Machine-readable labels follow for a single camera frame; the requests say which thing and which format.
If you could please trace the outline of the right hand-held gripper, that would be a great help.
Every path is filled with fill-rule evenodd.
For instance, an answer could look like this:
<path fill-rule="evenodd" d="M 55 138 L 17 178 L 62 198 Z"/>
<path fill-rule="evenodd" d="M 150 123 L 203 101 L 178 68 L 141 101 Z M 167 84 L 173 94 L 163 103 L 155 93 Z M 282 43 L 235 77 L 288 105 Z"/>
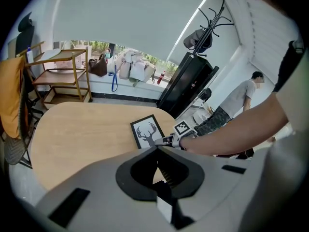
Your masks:
<path fill-rule="evenodd" d="M 181 146 L 181 139 L 186 137 L 196 138 L 197 132 L 186 121 L 181 121 L 173 127 L 173 133 L 170 136 L 155 140 L 154 145 L 167 145 L 186 151 L 186 148 Z"/>

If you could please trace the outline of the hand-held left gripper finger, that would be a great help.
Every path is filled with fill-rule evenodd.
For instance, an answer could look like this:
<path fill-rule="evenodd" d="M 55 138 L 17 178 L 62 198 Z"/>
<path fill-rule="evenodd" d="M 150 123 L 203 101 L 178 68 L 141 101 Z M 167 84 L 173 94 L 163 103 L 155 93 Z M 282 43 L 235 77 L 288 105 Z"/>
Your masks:
<path fill-rule="evenodd" d="M 170 225 L 175 229 L 183 229 L 192 224 L 194 220 L 183 214 L 178 199 L 173 196 L 172 190 L 176 186 L 175 177 L 172 177 L 166 170 L 157 168 L 153 179 L 156 207 Z"/>

